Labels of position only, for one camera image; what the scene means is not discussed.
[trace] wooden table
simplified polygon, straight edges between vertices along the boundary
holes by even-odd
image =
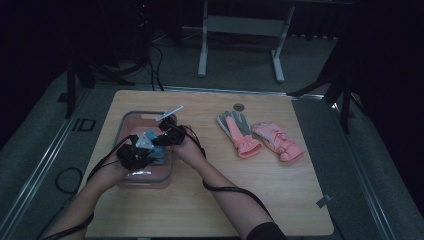
[[[264,148],[241,159],[216,118],[235,103],[250,124],[272,121],[303,148],[306,144],[289,98],[283,95],[118,91],[90,159],[86,176],[112,148],[125,113],[134,110],[177,112],[178,123],[191,125],[205,148],[208,160],[240,187],[255,193],[267,206],[286,235],[329,235],[333,225],[309,153],[283,163]],[[237,236],[198,174],[175,160],[171,183],[164,189],[114,187],[100,199],[87,237],[223,237]]]

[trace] glove pair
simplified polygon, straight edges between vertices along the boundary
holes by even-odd
[[[241,158],[251,157],[262,150],[262,144],[252,137],[252,132],[262,137],[269,149],[281,154],[281,161],[292,161],[304,152],[293,140],[288,139],[283,130],[275,123],[262,122],[254,124],[250,128],[244,114],[235,111],[232,113],[226,111],[219,115],[217,120],[233,141]]]

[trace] black cable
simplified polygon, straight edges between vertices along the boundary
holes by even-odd
[[[156,49],[159,52],[160,58],[159,58],[159,63],[157,65],[157,67],[156,67],[156,70],[153,68],[152,60],[150,58],[148,60],[148,64],[150,66],[150,69],[152,70],[152,72],[150,73],[150,83],[152,85],[152,90],[155,91],[154,80],[156,79],[156,81],[157,81],[157,83],[159,85],[160,90],[163,92],[165,90],[164,90],[164,88],[162,86],[162,83],[160,81],[160,78],[159,78],[159,70],[160,70],[160,66],[162,64],[163,53],[162,53],[162,50],[160,50],[158,47],[153,46],[153,45],[151,47],[154,48],[154,49]]]
[[[188,126],[182,126],[185,129],[189,129],[190,132],[192,134],[194,134],[195,138],[193,136],[191,136],[190,134],[182,131],[179,127],[175,126],[175,125],[171,125],[171,124],[167,124],[167,126],[183,132],[187,137],[189,137],[191,140],[193,140],[193,142],[197,145],[197,147],[199,147],[200,151],[203,153],[203,156],[206,158],[206,152],[204,150],[204,148],[201,146],[199,138],[197,137],[196,133],[193,131],[193,129],[189,128]],[[212,187],[210,185],[208,185],[205,181],[203,182],[203,187],[206,188],[209,191],[213,191],[213,192],[238,192],[238,193],[243,193],[248,195],[249,197],[253,198],[253,200],[255,200],[256,203],[259,204],[259,206],[262,207],[262,209],[268,214],[268,216],[272,219],[271,214],[269,213],[268,209],[265,207],[265,205],[262,203],[262,201],[252,192],[250,192],[247,189],[244,188],[240,188],[240,187]]]
[[[269,213],[268,209],[266,209],[265,205],[262,203],[262,201],[252,192],[250,192],[247,189],[240,188],[240,187],[212,187],[209,186],[205,181],[203,181],[203,187],[205,187],[209,191],[213,192],[238,192],[248,195],[249,197],[253,198],[259,206],[262,207],[262,209],[268,214],[268,216],[272,219],[271,214]]]
[[[72,191],[68,191],[68,190],[66,190],[66,189],[64,189],[64,188],[62,188],[61,186],[60,186],[60,183],[59,183],[59,179],[60,179],[60,177],[64,174],[64,173],[66,173],[66,172],[68,172],[68,171],[71,171],[71,170],[73,170],[73,171],[76,171],[77,173],[78,173],[78,176],[79,176],[79,180],[78,180],[78,184],[77,184],[77,186],[75,187],[75,189],[73,189]],[[70,202],[71,200],[72,200],[72,198],[78,193],[78,188],[79,188],[79,186],[80,186],[80,184],[81,184],[81,181],[82,181],[82,178],[83,178],[83,174],[82,174],[82,172],[81,172],[81,170],[79,170],[78,168],[76,168],[76,167],[70,167],[70,168],[67,168],[67,169],[65,169],[65,170],[62,170],[57,176],[56,176],[56,178],[55,178],[55,185],[56,185],[56,188],[57,189],[59,189],[59,191],[61,191],[61,192],[63,192],[63,193],[66,193],[66,194],[71,194],[71,196],[69,196],[68,197],[68,199],[66,199],[65,200],[65,202],[62,204],[62,206],[60,207],[60,209],[58,210],[58,211],[56,211],[56,213],[53,215],[53,217],[48,221],[48,223],[44,226],[44,228],[43,228],[43,230],[41,230],[41,232],[40,232],[40,234],[38,235],[38,237],[37,237],[37,239],[40,239],[41,238],[41,236],[43,235],[43,233],[47,230],[47,228],[51,225],[51,223],[53,222],[53,220],[54,219],[56,219],[57,218],[57,216],[63,211],[63,209],[65,209],[65,206],[68,204],[68,202]]]
[[[125,137],[125,138],[123,138],[121,141],[119,141],[119,143],[118,144],[116,144],[115,145],[115,147],[104,157],[104,158],[102,158],[97,164],[96,164],[96,166],[94,166],[94,168],[93,168],[93,170],[91,170],[91,172],[90,172],[90,174],[88,175],[88,177],[87,177],[87,182],[91,179],[91,177],[93,177],[93,175],[99,170],[99,169],[101,169],[101,168],[103,168],[103,167],[106,167],[106,166],[108,166],[108,165],[111,165],[111,164],[114,164],[114,163],[117,163],[117,162],[119,162],[120,160],[116,160],[116,161],[113,161],[113,162],[110,162],[110,163],[107,163],[107,164],[104,164],[104,162],[126,141],[126,140],[128,140],[129,138],[134,138],[134,137],[136,137],[136,135],[129,135],[129,136],[127,136],[127,137]],[[61,186],[60,186],[60,184],[59,184],[59,178],[65,173],[65,172],[67,172],[67,171],[69,171],[69,170],[75,170],[75,171],[77,171],[78,172],[78,174],[79,174],[79,183],[78,183],[78,186],[73,190],[73,191],[67,191],[67,190],[65,190],[65,189],[63,189]],[[80,184],[81,184],[81,181],[82,181],[82,178],[83,178],[83,174],[82,174],[82,172],[81,172],[81,170],[79,170],[78,168],[74,168],[74,167],[71,167],[71,168],[67,168],[67,169],[65,169],[65,170],[63,170],[63,171],[61,171],[57,176],[56,176],[56,179],[55,179],[55,184],[56,184],[56,187],[61,191],[61,192],[64,192],[64,193],[68,193],[68,194],[72,194],[66,201],[65,201],[65,203],[62,205],[62,207],[55,213],[55,215],[53,215],[53,217],[50,219],[50,221],[48,222],[48,224],[46,224],[46,226],[43,228],[43,230],[41,231],[41,233],[40,233],[40,235],[37,237],[37,239],[40,239],[41,238],[41,235],[45,232],[45,230],[47,229],[47,227],[48,226],[50,226],[50,224],[53,222],[53,220],[59,215],[59,213],[60,212],[62,212],[63,211],[63,209],[65,208],[65,206],[66,206],[66,204],[69,202],[69,201],[71,201],[71,199],[78,193],[78,188],[79,188],[79,186],[80,186]],[[53,240],[53,239],[60,239],[60,238],[62,238],[62,237],[65,237],[65,236],[68,236],[68,235],[70,235],[70,234],[72,234],[72,233],[75,233],[75,232],[78,232],[78,231],[80,231],[80,230],[82,230],[82,229],[84,229],[84,228],[86,228],[90,223],[91,223],[91,221],[93,220],[93,218],[94,218],[94,212],[88,217],[88,219],[86,219],[83,223],[81,223],[81,224],[79,224],[79,225],[77,225],[77,226],[75,226],[75,227],[72,227],[72,228],[69,228],[69,229],[66,229],[66,230],[64,230],[64,231],[61,231],[61,232],[58,232],[58,233],[55,233],[55,234],[53,234],[53,235],[51,235],[51,236],[48,236],[48,237],[46,237],[46,238],[43,238],[43,240]]]

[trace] dark floor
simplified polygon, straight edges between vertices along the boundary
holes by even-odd
[[[165,40],[155,41],[163,54],[160,80],[165,91],[204,88],[259,94],[287,93],[314,82],[335,43],[326,39],[288,39],[281,58],[287,80],[280,84],[275,82],[270,61],[269,46],[275,44],[272,39],[260,46],[212,44],[205,78],[197,77],[200,48],[195,35],[184,46],[177,47],[172,42],[169,45]],[[157,66],[159,52],[152,50],[151,57]],[[64,119],[66,104],[57,102],[59,95],[66,91],[65,75],[50,85],[1,151],[2,221],[45,154],[53,156],[50,170],[36,192],[31,192],[32,201],[16,221],[11,239],[32,239],[39,234],[68,197],[56,190],[54,178],[70,166],[85,170],[114,93],[119,89],[150,90],[149,72],[147,68],[137,75],[126,76],[137,83],[134,87],[110,80],[99,80],[93,89],[78,87],[78,108],[68,120]],[[325,90],[326,86],[311,94],[322,95]],[[422,238],[422,216],[370,119],[352,105],[351,134],[346,135],[338,124],[338,113],[325,101],[307,97],[294,99],[293,105],[323,193],[334,197],[328,208],[340,227],[340,231],[336,229],[330,236],[303,239],[342,239],[342,235],[346,239]],[[77,119],[96,120],[96,127],[91,132],[64,129],[73,126]],[[58,133],[63,134],[64,141],[56,142],[60,148],[53,151],[49,146],[57,141]],[[76,179],[69,184],[77,184]]]

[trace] small tag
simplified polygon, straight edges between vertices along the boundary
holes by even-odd
[[[328,194],[325,194],[323,198],[321,198],[318,202],[317,205],[319,208],[324,207],[325,205],[327,205],[328,202],[331,201],[331,199],[333,199],[333,197],[331,197]]]

